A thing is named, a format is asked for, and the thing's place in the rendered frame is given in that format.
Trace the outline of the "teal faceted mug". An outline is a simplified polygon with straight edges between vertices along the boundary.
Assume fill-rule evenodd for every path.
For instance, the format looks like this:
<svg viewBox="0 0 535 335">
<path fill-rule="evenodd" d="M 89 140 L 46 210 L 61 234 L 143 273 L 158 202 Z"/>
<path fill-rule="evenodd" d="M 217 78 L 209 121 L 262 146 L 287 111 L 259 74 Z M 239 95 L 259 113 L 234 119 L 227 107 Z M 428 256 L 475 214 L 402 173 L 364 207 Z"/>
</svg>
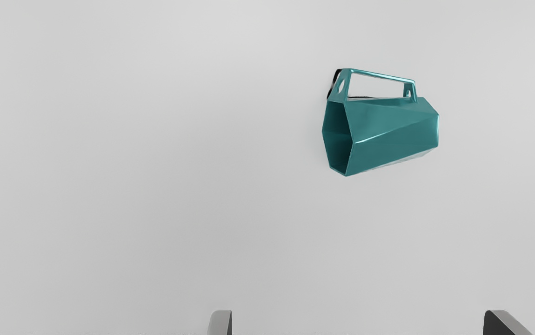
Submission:
<svg viewBox="0 0 535 335">
<path fill-rule="evenodd" d="M 400 82 L 403 95 L 353 97 L 353 74 Z M 412 79 L 340 68 L 335 71 L 321 135 L 329 167 L 343 176 L 422 157 L 439 146 L 439 114 Z"/>
</svg>

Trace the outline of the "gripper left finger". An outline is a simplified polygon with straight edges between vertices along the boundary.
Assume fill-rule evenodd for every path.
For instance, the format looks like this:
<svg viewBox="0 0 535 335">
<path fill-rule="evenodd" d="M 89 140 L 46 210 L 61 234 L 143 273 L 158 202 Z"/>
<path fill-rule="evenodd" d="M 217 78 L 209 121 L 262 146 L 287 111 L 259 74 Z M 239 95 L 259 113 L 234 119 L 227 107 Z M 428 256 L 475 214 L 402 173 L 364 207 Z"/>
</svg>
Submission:
<svg viewBox="0 0 535 335">
<path fill-rule="evenodd" d="M 215 310 L 212 312 L 207 335 L 232 335 L 232 311 Z"/>
</svg>

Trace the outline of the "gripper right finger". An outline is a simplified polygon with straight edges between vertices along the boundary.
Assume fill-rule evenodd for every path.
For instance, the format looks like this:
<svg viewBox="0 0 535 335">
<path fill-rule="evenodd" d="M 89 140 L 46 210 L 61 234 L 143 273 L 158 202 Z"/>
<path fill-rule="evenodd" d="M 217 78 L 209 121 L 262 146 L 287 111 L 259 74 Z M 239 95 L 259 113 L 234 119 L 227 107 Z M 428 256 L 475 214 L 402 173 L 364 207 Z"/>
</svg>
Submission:
<svg viewBox="0 0 535 335">
<path fill-rule="evenodd" d="M 483 335 L 533 335 L 506 310 L 487 310 L 484 314 Z"/>
</svg>

